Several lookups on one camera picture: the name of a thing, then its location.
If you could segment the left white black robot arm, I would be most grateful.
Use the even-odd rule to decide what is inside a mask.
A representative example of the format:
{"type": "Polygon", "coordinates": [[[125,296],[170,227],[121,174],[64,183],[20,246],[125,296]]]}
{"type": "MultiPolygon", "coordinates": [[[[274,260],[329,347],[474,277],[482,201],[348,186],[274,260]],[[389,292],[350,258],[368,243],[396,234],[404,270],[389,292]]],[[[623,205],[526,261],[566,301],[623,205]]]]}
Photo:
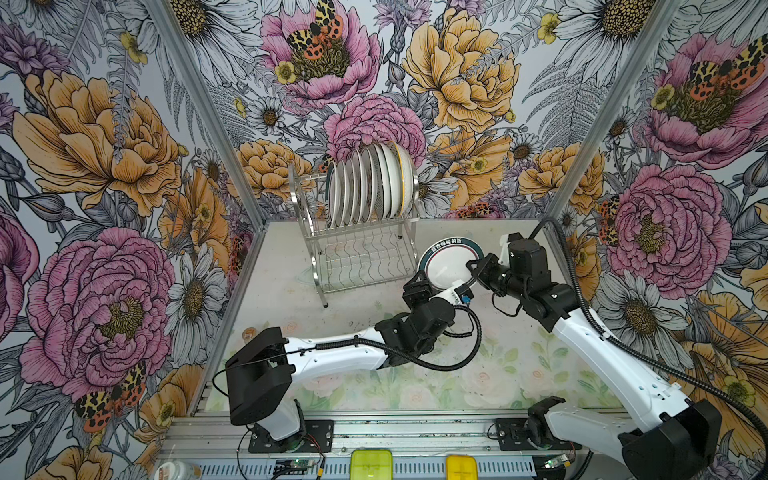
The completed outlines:
{"type": "Polygon", "coordinates": [[[298,401],[287,397],[294,384],[354,371],[376,371],[412,364],[452,372],[467,366],[482,342],[482,327],[470,309],[470,285],[457,280],[438,292],[424,273],[406,283],[403,297],[409,309],[365,330],[320,339],[286,337],[270,327],[246,343],[225,363],[229,418],[235,426],[256,425],[269,439],[288,449],[306,435],[304,414],[298,401]],[[457,313],[467,314],[474,344],[467,356],[450,365],[425,360],[443,337],[452,331],[457,313]]]}

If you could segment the green red rimmed white plate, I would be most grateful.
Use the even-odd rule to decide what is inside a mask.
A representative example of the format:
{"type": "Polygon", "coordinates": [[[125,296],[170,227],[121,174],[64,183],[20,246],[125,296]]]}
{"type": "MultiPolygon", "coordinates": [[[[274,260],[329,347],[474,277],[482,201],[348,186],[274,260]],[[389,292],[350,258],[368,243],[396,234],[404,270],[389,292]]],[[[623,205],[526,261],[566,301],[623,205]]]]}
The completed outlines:
{"type": "Polygon", "coordinates": [[[475,279],[466,264],[485,256],[474,240],[466,237],[448,237],[425,250],[418,262],[418,270],[437,290],[447,290],[457,282],[471,286],[475,279]]]}

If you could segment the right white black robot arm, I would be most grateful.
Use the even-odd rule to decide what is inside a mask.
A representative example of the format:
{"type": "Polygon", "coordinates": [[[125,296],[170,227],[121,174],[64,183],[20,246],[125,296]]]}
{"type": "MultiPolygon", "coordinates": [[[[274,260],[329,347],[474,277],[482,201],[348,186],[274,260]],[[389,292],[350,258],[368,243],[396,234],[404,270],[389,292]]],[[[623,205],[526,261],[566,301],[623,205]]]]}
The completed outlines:
{"type": "Polygon", "coordinates": [[[472,279],[493,294],[519,300],[606,384],[626,420],[574,407],[556,396],[528,410],[532,442],[572,442],[625,465],[637,479],[691,479],[715,460],[722,417],[708,401],[691,400],[646,362],[616,346],[616,336],[575,289],[552,280],[547,253],[534,239],[511,234],[505,260],[470,260],[472,279]]]}

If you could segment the chrome wire dish rack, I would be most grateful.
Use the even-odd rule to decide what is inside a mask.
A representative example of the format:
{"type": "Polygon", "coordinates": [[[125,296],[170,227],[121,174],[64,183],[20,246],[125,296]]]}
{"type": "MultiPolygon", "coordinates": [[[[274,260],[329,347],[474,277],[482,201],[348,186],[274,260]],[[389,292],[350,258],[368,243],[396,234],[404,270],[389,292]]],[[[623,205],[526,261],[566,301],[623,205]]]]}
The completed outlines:
{"type": "Polygon", "coordinates": [[[414,219],[374,220],[361,225],[329,226],[321,209],[324,173],[300,175],[289,169],[290,201],[309,254],[311,284],[320,304],[328,296],[411,278],[417,270],[414,219]]]}

